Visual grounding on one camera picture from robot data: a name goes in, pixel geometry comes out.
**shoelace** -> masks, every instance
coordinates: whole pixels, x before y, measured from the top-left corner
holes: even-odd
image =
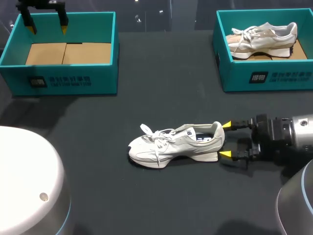
[[[145,124],[141,124],[140,128],[144,133],[146,133],[147,136],[149,136],[152,139],[152,141],[154,141],[157,164],[159,165],[160,160],[158,158],[158,148],[165,146],[167,142],[171,143],[176,142],[173,139],[173,134],[175,134],[174,129],[165,129],[153,133],[152,130]]]
[[[238,47],[240,47],[240,44],[242,43],[242,41],[243,41],[244,39],[251,41],[251,37],[259,37],[259,36],[260,36],[260,35],[258,35],[258,34],[255,34],[255,28],[256,28],[256,27],[257,27],[257,26],[251,26],[251,27],[249,27],[249,28],[247,28],[247,29],[245,29],[245,30],[238,30],[238,29],[236,29],[236,28],[232,28],[232,29],[231,29],[231,31],[233,31],[233,33],[234,33],[235,35],[241,35],[240,41],[239,41],[239,43],[238,43],[238,46],[237,46],[237,48],[235,49],[234,52],[236,52],[236,50],[238,49]]]

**black table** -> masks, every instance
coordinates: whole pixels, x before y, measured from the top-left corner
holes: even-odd
[[[178,159],[152,170],[128,161],[142,123],[156,131],[313,112],[312,92],[224,93],[211,40],[211,31],[120,33],[117,96],[14,99],[0,80],[0,124],[44,136],[62,158],[75,235],[279,234],[282,167],[254,163],[244,171]]]

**shoe heel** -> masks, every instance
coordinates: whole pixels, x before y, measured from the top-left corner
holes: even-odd
[[[217,152],[191,156],[190,158],[199,162],[217,162],[219,159]]]
[[[283,49],[270,49],[268,50],[268,54],[271,56],[277,57],[290,57],[290,48],[283,48]]]

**teal box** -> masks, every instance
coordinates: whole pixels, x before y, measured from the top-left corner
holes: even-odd
[[[298,25],[298,40],[307,60],[234,61],[226,35],[266,22]],[[313,13],[310,9],[217,11],[213,48],[225,92],[313,90]],[[254,75],[262,80],[252,83]]]
[[[68,13],[66,35],[57,13],[31,14],[33,35],[18,16],[0,58],[13,95],[116,94],[119,39],[115,12]],[[25,65],[33,43],[111,43],[109,64]]]

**shoe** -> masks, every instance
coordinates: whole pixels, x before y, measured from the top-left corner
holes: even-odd
[[[230,54],[239,59],[247,59],[256,52],[271,56],[289,57],[291,47],[297,38],[297,24],[272,26],[265,23],[245,30],[232,28],[233,34],[226,36]]]
[[[216,162],[217,151],[225,140],[223,127],[217,121],[203,125],[186,124],[176,130],[166,129],[154,133],[144,124],[140,128],[146,135],[129,144],[129,156],[134,162],[151,168],[164,168],[177,156]]]

